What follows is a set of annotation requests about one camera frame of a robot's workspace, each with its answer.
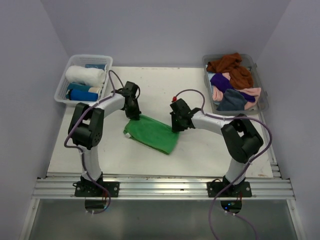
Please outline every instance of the white cloth roll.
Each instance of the white cloth roll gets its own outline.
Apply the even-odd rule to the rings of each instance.
[[[70,66],[65,73],[65,77],[69,83],[101,88],[106,80],[106,72],[97,68]]]

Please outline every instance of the pile of clothes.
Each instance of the pile of clothes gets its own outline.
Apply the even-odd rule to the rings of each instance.
[[[97,101],[106,80],[105,69],[105,64],[70,66],[65,73],[65,78],[69,82],[65,98],[73,101]]]
[[[240,66],[239,53],[224,55],[207,63],[206,71],[211,83],[213,102],[218,111],[243,111],[254,107],[261,88],[253,87],[250,71]]]

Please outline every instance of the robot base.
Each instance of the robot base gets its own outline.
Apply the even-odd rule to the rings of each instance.
[[[206,189],[208,191],[208,197],[214,198],[222,189],[224,189],[227,185],[229,185],[229,181],[224,176],[222,181],[209,181],[206,183]],[[238,185],[234,185],[229,187],[226,191],[221,193],[220,198],[237,198],[242,194],[243,198],[252,197],[250,183],[248,181],[243,180]]]
[[[118,197],[120,188],[120,183],[118,181],[103,181],[103,177],[101,175],[96,182],[109,191],[110,197]],[[82,176],[80,177],[80,181],[75,182],[73,186],[75,187],[75,197],[94,198],[103,196],[101,188],[96,186],[93,182],[84,179]]]

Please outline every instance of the white wall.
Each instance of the white wall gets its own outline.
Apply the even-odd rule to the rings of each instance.
[[[203,55],[258,58],[289,0],[41,0],[68,55],[115,66],[200,66]]]
[[[67,54],[39,0],[0,4],[0,238],[20,235],[64,113],[54,92]]]
[[[320,1],[292,0],[257,61],[280,170],[308,239],[320,236]]]

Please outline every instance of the purple cloth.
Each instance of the purple cloth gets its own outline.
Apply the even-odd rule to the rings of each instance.
[[[210,80],[211,85],[216,86],[221,92],[225,93],[227,89],[234,89],[234,87],[230,84],[230,81],[225,78],[222,73],[216,73]],[[256,101],[254,96],[250,96],[244,92],[240,92],[240,94],[244,97],[248,102],[254,103]]]

